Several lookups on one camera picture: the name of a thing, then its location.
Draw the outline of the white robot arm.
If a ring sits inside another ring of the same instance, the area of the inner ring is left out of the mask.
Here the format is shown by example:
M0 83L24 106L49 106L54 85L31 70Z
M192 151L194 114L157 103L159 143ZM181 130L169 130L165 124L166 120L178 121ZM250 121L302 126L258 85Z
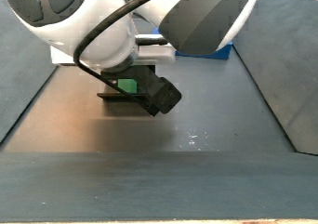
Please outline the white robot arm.
M81 55L93 68L119 71L145 58L134 16L158 28L179 52L218 51L238 34L257 0L8 0L27 28L69 56L102 21L131 2L138 7L119 16Z

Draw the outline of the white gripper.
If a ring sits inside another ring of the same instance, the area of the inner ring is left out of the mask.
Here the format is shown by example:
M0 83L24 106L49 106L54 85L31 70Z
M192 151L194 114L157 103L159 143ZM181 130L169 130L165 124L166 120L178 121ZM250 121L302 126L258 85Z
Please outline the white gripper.
M137 65L171 64L175 61L175 49L161 34L139 34L135 39L138 44L138 56L134 63ZM63 66L74 65L71 56L54 46L50 50L54 64Z

